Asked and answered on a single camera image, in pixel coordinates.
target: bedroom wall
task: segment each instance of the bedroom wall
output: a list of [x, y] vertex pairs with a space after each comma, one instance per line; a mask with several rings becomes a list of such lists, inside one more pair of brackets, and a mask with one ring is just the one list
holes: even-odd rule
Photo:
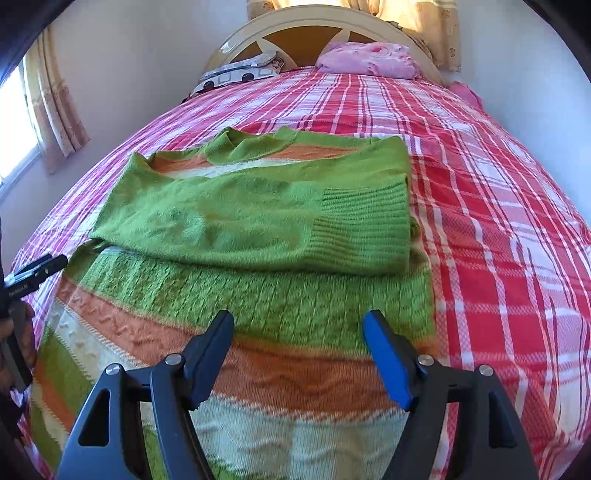
[[209, 56], [246, 21], [245, 0], [76, 0], [54, 22], [60, 71], [91, 140], [54, 175], [34, 163], [0, 199], [5, 270], [69, 188], [180, 103]]
[[456, 0], [459, 79], [531, 151], [591, 224], [591, 82], [521, 0]]

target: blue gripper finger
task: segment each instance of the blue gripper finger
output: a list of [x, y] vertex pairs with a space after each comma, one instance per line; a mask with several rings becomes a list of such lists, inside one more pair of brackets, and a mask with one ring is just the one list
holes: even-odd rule
[[379, 310], [371, 310], [363, 318], [363, 335], [388, 395], [401, 408], [409, 411], [413, 403], [414, 359], [406, 357], [407, 351], [400, 351], [407, 350], [407, 346], [397, 348], [396, 343], [410, 343], [392, 331]]

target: headboard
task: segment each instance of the headboard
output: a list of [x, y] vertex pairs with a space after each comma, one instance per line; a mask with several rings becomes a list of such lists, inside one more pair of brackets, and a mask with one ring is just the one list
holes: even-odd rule
[[434, 63], [399, 28], [364, 12], [330, 5], [281, 8], [256, 17], [223, 43], [209, 59], [206, 70], [248, 59], [264, 50], [277, 50], [285, 60], [286, 69], [310, 66], [331, 40], [409, 46], [425, 77], [443, 84]]

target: pillow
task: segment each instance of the pillow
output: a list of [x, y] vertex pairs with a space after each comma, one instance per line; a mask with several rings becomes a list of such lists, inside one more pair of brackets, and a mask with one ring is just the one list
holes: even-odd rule
[[453, 82], [447, 88], [452, 93], [455, 93], [459, 98], [464, 100], [472, 108], [484, 112], [484, 107], [482, 106], [482, 99], [477, 94], [475, 94], [465, 83]]
[[335, 43], [316, 61], [323, 73], [356, 73], [395, 79], [422, 77], [410, 56], [410, 48], [396, 43]]

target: plaid blanket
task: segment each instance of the plaid blanket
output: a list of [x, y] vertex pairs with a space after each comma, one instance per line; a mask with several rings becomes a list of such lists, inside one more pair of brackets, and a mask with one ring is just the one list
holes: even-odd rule
[[[411, 213], [432, 267], [440, 360], [495, 368], [540, 476], [557, 478], [591, 429], [591, 232], [519, 142], [429, 82], [303, 69], [199, 96], [154, 120], [90, 170], [15, 264], [47, 251], [71, 254], [133, 151], [183, 150], [227, 126], [261, 134], [282, 125], [359, 137], [398, 135], [406, 143], [413, 162]], [[38, 339], [57, 282], [52, 278], [30, 299]], [[42, 410], [44, 424], [65, 441], [58, 412], [46, 405]], [[449, 457], [453, 413], [451, 408], [436, 476]], [[50, 476], [40, 456], [37, 461]]]

